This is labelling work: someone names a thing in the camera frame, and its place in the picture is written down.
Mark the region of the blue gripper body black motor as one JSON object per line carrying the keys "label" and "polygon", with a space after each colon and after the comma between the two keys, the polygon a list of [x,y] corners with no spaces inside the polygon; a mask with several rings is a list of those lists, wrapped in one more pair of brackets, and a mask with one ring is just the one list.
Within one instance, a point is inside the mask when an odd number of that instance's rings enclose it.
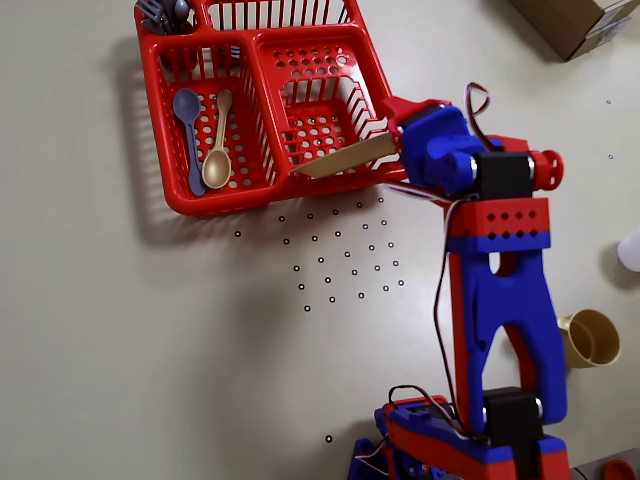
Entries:
{"label": "blue gripper body black motor", "polygon": [[491,174],[502,142],[474,133],[460,109],[434,104],[401,120],[401,160],[411,184],[449,196],[496,196]]}

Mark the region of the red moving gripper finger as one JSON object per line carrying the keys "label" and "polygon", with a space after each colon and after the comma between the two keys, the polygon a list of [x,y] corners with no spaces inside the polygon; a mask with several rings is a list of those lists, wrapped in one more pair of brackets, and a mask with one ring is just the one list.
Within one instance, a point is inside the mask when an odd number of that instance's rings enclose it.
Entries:
{"label": "red moving gripper finger", "polygon": [[428,99],[423,102],[412,102],[397,96],[384,99],[381,113],[387,119],[387,128],[395,139],[413,123],[439,111],[446,106],[445,101]]}

